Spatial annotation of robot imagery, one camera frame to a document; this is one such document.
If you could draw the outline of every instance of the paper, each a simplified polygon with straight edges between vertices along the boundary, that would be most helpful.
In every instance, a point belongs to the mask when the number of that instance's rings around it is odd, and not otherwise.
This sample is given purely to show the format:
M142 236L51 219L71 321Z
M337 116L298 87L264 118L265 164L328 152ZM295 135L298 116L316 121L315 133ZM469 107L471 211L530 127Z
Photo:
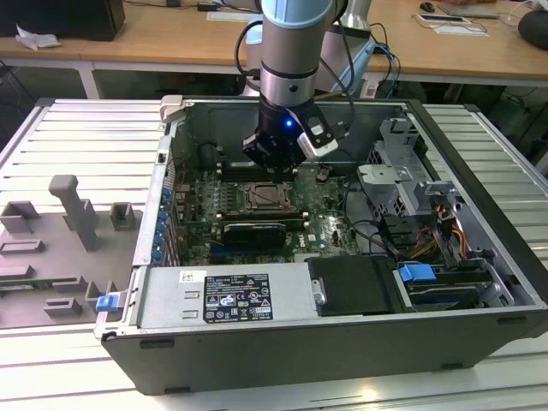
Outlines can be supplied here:
M481 36L481 37L489 37L489 34L487 34L481 27L469 27L469 26L433 26L430 25L430 27L434 30L434 32L438 34L459 34L462 36Z
M19 26L17 26L17 32L19 34L15 36L15 40L34 51L37 51L40 47L57 47L61 45L53 34L34 34L23 30Z
M224 11L210 11L207 13L207 20L217 21L250 21L254 18L254 13L228 13Z

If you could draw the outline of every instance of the black box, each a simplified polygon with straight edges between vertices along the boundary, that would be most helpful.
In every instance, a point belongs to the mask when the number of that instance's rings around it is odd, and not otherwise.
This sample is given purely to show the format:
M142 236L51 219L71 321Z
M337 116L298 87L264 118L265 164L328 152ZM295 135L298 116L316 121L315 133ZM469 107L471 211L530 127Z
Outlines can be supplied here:
M15 24L36 34L111 41L125 19L122 0L0 0L0 36Z

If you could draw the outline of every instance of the motherboard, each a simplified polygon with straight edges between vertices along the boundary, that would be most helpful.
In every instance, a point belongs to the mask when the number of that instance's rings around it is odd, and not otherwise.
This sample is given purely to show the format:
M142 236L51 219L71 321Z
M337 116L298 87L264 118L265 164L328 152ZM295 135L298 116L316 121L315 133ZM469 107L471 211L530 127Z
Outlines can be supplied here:
M214 171L182 172L176 233L182 265L301 262L356 255L343 216L344 176L303 165L291 180L246 182Z

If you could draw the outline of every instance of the open computer chassis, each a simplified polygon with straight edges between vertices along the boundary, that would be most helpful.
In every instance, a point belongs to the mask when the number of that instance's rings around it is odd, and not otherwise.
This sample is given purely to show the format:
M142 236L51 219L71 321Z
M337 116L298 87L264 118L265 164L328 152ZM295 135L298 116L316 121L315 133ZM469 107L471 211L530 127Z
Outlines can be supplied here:
M470 367L545 331L546 269L426 110L356 110L339 151L272 182L241 153L256 100L170 107L128 289L95 330L139 391Z

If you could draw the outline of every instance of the green circuit board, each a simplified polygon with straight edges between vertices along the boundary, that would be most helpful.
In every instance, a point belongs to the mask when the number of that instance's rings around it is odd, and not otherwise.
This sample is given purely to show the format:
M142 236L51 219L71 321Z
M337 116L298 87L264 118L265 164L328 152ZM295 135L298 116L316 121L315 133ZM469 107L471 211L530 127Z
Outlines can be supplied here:
M355 234L342 214L343 178L317 182L318 166L301 166L293 182L223 182L214 172L188 174L176 188L179 249L183 265L226 265L300 262L312 255L358 254ZM277 208L277 203L259 193L280 195L287 212L307 213L306 228L288 229L283 247L268 252L226 251L218 236L220 212L246 214L251 201L256 206ZM289 220L287 224L301 223Z

